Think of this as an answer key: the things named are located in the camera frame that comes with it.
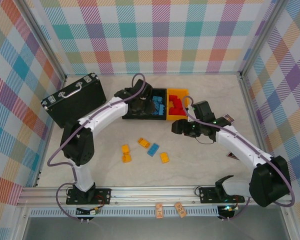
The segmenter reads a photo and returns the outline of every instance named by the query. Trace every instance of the colorful backdrop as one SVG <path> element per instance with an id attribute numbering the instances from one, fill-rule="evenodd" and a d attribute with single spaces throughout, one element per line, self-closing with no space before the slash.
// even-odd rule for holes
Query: colorful backdrop
<path id="1" fill-rule="evenodd" d="M 68 73 L 125 74 L 237 72 L 275 1 L 27 2 Z"/>
<path id="2" fill-rule="evenodd" d="M 61 84 L 13 1 L 0 0 L 0 240 L 47 142 L 52 121 L 40 101 Z"/>
<path id="3" fill-rule="evenodd" d="M 300 0 L 291 0 L 246 79 L 269 151 L 289 160 L 300 222 Z"/>

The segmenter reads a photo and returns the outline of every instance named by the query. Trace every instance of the marble surface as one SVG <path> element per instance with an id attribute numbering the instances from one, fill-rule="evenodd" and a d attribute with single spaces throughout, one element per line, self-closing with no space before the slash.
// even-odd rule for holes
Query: marble surface
<path id="1" fill-rule="evenodd" d="M 131 85 L 131 75 L 100 75 L 107 99 Z M 69 78 L 67 84 L 76 81 Z M 234 127 L 249 141 L 256 143 L 240 87 L 235 75 L 146 75 L 154 88 L 187 88 L 194 102 L 206 100 L 216 117 L 229 114 Z M 171 132 L 172 121 L 117 119 L 94 139 L 95 153 L 89 162 L 91 175 L 97 186 L 187 186 L 214 185 L 227 175 L 249 177 L 250 173 L 239 160 L 227 157 L 229 150 L 214 143 L 200 144 L 194 138 Z M 54 125 L 49 142 L 39 187 L 58 187 L 72 182 L 67 165 L 48 167 L 47 160 L 60 145 L 63 130 Z M 158 144 L 159 150 L 151 157 L 138 144 L 142 137 Z M 210 143 L 206 136 L 198 138 Z M 122 162 L 121 146 L 128 144 L 132 161 Z M 167 152 L 170 162 L 163 164 L 160 153 Z M 53 162 L 66 158 L 60 152 Z"/>

